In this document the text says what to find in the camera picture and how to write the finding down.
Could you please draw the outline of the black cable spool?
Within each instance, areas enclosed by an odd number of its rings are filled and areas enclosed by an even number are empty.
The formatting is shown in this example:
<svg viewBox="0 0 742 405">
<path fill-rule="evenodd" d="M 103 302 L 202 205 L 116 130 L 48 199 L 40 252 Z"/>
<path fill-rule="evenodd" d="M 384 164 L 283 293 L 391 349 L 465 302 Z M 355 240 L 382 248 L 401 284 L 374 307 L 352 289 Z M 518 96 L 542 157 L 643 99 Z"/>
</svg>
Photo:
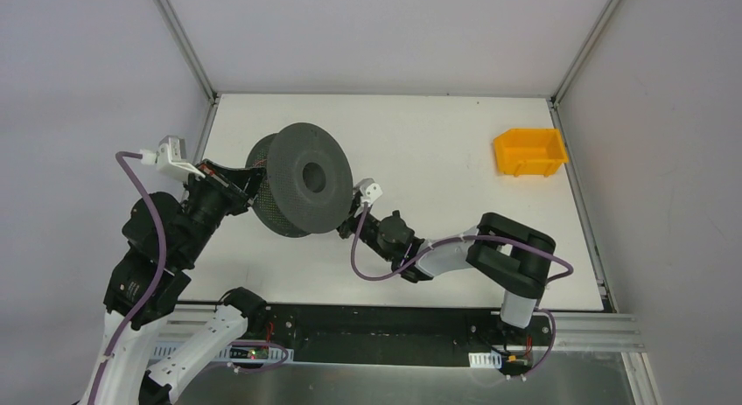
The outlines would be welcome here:
<svg viewBox="0 0 742 405">
<path fill-rule="evenodd" d="M 265 170 L 253 211 L 275 234 L 329 233 L 350 213 L 354 182 L 347 156 L 315 124 L 296 122 L 262 138 L 245 165 Z"/>
</svg>

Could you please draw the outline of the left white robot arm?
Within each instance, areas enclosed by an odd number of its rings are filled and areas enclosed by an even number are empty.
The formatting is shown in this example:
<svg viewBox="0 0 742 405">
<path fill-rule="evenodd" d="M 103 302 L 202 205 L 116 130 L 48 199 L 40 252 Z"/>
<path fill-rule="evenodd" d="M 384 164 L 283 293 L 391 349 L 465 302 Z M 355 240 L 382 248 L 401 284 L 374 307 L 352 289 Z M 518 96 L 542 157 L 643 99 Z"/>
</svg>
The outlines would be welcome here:
<svg viewBox="0 0 742 405">
<path fill-rule="evenodd" d="M 185 178 L 187 197 L 147 192 L 127 161 L 115 159 L 140 193 L 122 233 L 129 249 L 114 267 L 104 296 L 104 336 L 82 404 L 173 404 L 227 345 L 241 335 L 260 337 L 264 300 L 242 287 L 231 289 L 211 320 L 158 363 L 149 363 L 168 317 L 191 278 L 187 274 L 227 216 L 252 207 L 266 169 L 227 168 L 210 160 Z"/>
</svg>

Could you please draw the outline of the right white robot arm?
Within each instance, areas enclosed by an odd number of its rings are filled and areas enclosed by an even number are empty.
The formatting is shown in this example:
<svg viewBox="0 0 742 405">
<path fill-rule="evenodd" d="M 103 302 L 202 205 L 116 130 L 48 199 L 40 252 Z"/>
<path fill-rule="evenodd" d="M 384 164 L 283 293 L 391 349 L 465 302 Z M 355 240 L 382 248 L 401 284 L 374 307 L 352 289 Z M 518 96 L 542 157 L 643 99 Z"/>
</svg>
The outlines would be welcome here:
<svg viewBox="0 0 742 405">
<path fill-rule="evenodd" d="M 475 227 L 460 235 L 432 240 L 416 236 L 397 211 L 378 220 L 363 207 L 337 231 L 340 238 L 353 239 L 351 266 L 356 273 L 360 242 L 390 264 L 388 274 L 364 276 L 367 281 L 400 276 L 419 283 L 462 269 L 479 271 L 504 289 L 496 329 L 510 344 L 531 333 L 531 317 L 550 280 L 550 266 L 557 260 L 552 237 L 497 213 L 483 214 Z"/>
</svg>

